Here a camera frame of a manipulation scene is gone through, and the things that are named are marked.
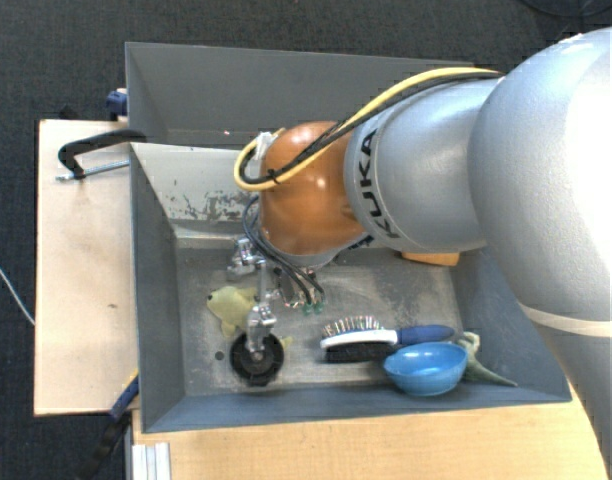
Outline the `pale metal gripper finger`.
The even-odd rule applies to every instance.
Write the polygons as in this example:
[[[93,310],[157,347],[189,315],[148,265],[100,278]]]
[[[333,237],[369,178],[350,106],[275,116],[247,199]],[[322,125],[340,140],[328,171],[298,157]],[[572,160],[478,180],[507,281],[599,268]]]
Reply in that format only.
[[[256,249],[247,237],[235,240],[233,254],[226,269],[228,280],[238,280],[254,273],[266,262],[266,258]]]
[[[260,362],[265,355],[265,340],[270,336],[277,318],[269,305],[255,305],[247,316],[246,343],[250,358]]]

